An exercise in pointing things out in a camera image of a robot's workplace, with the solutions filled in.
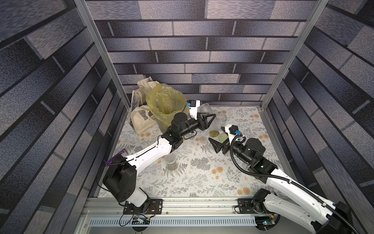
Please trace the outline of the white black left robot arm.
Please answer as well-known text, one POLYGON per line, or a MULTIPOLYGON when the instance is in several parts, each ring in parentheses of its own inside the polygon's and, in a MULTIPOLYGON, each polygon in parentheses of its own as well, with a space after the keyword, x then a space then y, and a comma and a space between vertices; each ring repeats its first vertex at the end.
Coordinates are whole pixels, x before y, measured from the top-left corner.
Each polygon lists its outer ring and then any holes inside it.
POLYGON ((171 126, 154 144, 133 155, 113 157, 106 165, 108 170, 103 177, 103 184, 119 204, 128 202, 136 207, 143 206, 149 196, 136 186, 137 174, 157 159, 175 151, 184 142, 185 135, 197 129, 208 129, 215 118, 215 114, 199 113, 195 119, 188 119, 184 112, 175 114, 171 126))

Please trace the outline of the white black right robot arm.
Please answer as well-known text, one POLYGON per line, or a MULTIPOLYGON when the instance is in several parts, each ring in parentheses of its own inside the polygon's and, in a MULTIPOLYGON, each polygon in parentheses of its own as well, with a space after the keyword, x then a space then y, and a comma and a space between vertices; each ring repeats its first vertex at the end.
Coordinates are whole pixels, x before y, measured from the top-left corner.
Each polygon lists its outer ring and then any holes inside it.
POLYGON ((252 198, 252 210, 257 213, 271 212, 301 225, 313 234, 356 234, 351 208, 342 203, 334 203, 304 187, 263 154, 265 147, 256 138, 247 141, 226 139, 220 143, 212 138, 209 142, 214 150, 230 153, 239 171, 260 180, 282 192, 290 200, 284 200, 266 189, 260 189, 252 198))

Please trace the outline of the clear ribbed glass jar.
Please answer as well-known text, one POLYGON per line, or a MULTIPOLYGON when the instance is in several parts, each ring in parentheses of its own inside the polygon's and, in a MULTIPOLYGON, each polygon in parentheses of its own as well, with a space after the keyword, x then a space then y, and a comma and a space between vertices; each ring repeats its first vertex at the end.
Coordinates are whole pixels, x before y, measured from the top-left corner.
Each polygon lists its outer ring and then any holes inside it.
POLYGON ((225 128, 227 122, 227 115, 224 113, 218 113, 216 115, 217 128, 222 131, 222 128, 225 128))

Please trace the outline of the light green jar lid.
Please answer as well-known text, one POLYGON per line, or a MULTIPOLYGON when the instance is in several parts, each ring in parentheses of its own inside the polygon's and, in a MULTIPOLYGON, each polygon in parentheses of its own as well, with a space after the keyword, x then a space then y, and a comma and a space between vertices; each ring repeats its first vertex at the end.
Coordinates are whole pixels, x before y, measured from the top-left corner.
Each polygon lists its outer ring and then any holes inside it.
POLYGON ((224 143, 227 139, 228 139, 228 135, 227 134, 220 134, 219 135, 219 141, 221 143, 224 143))

